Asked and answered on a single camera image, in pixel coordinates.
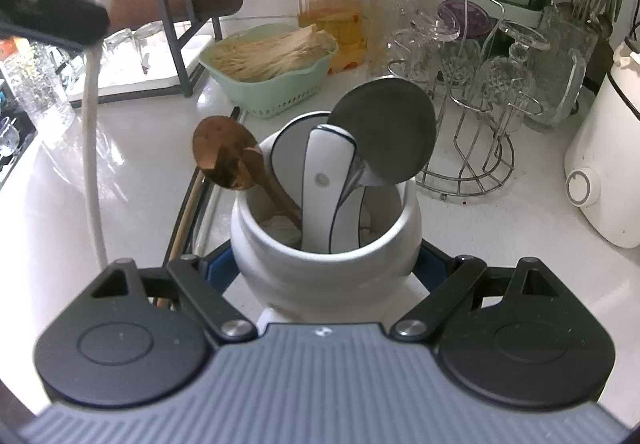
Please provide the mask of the white electric cooker pot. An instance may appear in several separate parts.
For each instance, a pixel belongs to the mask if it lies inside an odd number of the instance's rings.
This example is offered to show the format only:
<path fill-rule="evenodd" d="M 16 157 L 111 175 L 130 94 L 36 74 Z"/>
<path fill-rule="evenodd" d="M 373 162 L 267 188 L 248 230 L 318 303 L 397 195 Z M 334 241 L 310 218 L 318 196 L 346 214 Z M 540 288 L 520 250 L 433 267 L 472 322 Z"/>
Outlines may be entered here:
<path fill-rule="evenodd" d="M 620 248 L 639 245 L 639 42 L 626 37 L 564 157 L 565 193 Z"/>

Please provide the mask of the white long utensil handle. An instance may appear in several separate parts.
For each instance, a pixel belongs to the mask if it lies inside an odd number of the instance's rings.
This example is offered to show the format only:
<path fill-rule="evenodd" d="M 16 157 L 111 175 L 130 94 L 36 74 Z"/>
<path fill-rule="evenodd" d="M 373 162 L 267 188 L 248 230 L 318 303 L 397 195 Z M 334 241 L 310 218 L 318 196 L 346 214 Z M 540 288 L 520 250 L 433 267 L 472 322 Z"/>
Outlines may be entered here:
<path fill-rule="evenodd" d="M 84 170 L 85 204 L 94 255 L 99 269 L 107 266 L 106 249 L 100 211 L 98 162 L 96 161 L 96 112 L 99 104 L 99 74 L 102 48 L 95 45 L 87 51 L 86 78 L 82 94 L 82 170 Z"/>

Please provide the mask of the white ceramic soup spoon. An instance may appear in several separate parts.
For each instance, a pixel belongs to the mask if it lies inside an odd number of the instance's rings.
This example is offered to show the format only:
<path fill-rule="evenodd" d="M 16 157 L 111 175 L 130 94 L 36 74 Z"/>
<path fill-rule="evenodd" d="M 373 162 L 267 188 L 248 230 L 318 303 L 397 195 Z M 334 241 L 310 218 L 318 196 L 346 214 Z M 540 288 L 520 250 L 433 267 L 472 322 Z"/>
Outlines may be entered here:
<path fill-rule="evenodd" d="M 334 254 L 360 247 L 362 193 L 342 202 L 357 150 L 355 139 L 332 124 L 308 136 L 303 173 L 302 250 Z"/>

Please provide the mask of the large steel ladle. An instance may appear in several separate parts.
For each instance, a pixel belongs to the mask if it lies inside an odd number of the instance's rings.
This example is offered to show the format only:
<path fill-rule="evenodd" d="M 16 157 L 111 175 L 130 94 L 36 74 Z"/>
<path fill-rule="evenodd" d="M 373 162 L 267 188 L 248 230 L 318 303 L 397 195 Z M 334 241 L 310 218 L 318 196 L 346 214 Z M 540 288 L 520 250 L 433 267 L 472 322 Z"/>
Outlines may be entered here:
<path fill-rule="evenodd" d="M 338 204 L 359 187 L 396 185 L 414 178 L 430 162 L 436 144 L 431 99 L 417 84 L 393 76 L 351 89 L 334 106 L 328 123 L 356 142 Z"/>

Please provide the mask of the green plastic basket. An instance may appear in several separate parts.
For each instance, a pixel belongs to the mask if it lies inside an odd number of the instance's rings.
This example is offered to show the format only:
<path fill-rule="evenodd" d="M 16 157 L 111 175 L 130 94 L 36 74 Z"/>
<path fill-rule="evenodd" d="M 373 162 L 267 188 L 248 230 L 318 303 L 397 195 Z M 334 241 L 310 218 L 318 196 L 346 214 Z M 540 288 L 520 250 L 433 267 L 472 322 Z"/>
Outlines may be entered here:
<path fill-rule="evenodd" d="M 268 32 L 280 34 L 280 32 L 295 29 L 302 28 L 276 22 L 243 30 L 237 34 L 248 32 L 251 39 L 259 39 L 265 37 Z M 198 56 L 198 61 L 232 103 L 258 118 L 273 117 L 318 93 L 330 72 L 333 57 L 338 50 L 337 46 L 331 54 L 322 57 L 306 69 L 294 70 L 263 82 L 241 82 L 225 76 L 204 60 L 204 56 L 213 52 L 214 46 L 222 41 L 210 42 Z"/>

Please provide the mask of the white ceramic utensil jar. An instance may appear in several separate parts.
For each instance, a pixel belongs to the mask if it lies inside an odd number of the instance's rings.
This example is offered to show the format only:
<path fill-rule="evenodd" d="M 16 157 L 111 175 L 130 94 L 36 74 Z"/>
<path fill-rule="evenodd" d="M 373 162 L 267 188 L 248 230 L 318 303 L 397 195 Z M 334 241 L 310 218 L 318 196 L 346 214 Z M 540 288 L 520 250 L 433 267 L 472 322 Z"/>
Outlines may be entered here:
<path fill-rule="evenodd" d="M 230 221 L 234 260 L 266 308 L 292 323 L 371 323 L 387 310 L 418 260 L 422 242 L 416 182 L 367 187 L 345 204 L 360 211 L 370 242 L 334 240 L 335 252 L 304 251 L 271 236 L 276 209 L 259 187 L 236 195 Z"/>

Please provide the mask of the bundle of bamboo sticks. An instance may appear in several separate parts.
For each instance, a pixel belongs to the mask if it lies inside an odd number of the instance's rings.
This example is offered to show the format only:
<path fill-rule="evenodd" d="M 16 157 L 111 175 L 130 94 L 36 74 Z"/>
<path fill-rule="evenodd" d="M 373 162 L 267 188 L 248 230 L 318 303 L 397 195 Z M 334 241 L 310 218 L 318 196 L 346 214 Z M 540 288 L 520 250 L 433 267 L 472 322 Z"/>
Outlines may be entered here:
<path fill-rule="evenodd" d="M 336 47 L 330 34 L 311 25 L 280 34 L 268 32 L 259 39 L 251 39 L 248 32 L 232 34 L 204 60 L 233 80 L 263 82 L 309 68 Z"/>

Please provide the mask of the copper metal spoon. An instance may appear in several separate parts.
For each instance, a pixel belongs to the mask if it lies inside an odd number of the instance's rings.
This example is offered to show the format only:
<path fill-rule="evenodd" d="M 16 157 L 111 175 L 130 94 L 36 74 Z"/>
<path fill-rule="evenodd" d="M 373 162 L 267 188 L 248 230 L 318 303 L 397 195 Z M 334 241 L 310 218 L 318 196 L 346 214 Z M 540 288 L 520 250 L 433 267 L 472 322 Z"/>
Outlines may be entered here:
<path fill-rule="evenodd" d="M 241 123 L 224 116 L 203 119 L 192 136 L 192 154 L 206 178 L 237 192 L 261 187 L 272 203 L 302 229 L 299 215 L 271 184 L 256 138 Z"/>

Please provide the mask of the tall clear glass tumbler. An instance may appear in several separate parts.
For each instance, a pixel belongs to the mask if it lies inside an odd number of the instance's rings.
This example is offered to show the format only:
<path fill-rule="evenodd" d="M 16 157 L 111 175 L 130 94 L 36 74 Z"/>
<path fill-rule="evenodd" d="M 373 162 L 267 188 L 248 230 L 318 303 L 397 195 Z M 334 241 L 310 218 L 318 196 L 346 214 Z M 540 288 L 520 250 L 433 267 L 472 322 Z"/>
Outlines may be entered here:
<path fill-rule="evenodd" d="M 398 76 L 419 81 L 416 36 L 410 25 L 419 0 L 370 0 L 368 76 Z"/>

